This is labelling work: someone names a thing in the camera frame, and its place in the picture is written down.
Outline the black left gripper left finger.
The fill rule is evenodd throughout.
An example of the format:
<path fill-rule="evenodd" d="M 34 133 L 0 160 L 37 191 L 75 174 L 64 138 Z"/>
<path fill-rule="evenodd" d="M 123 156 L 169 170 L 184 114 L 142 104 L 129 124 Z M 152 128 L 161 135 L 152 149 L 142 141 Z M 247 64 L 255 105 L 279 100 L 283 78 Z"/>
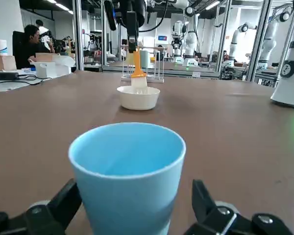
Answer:
<path fill-rule="evenodd" d="M 13 218 L 0 211 L 0 235 L 64 235 L 81 204 L 77 184 L 70 179 L 47 203 Z"/>

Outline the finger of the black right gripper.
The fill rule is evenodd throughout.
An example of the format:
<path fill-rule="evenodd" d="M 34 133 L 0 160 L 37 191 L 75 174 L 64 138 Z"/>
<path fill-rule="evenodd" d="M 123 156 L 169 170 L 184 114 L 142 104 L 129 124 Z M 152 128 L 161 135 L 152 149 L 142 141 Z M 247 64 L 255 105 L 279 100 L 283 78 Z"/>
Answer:
<path fill-rule="evenodd" d="M 136 51 L 138 45 L 138 21 L 137 14 L 134 11 L 127 11 L 126 13 L 126 28 L 128 35 L 128 51 L 133 53 Z"/>

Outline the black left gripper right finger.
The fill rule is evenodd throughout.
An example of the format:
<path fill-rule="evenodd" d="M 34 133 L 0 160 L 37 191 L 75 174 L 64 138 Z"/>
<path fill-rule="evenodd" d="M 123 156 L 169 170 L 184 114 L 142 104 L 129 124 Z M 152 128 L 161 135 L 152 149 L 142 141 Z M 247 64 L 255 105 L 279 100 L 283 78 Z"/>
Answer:
<path fill-rule="evenodd" d="M 279 217 L 256 213 L 247 219 L 227 203 L 216 203 L 202 180 L 192 182 L 192 208 L 197 222 L 186 235 L 292 235 Z"/>

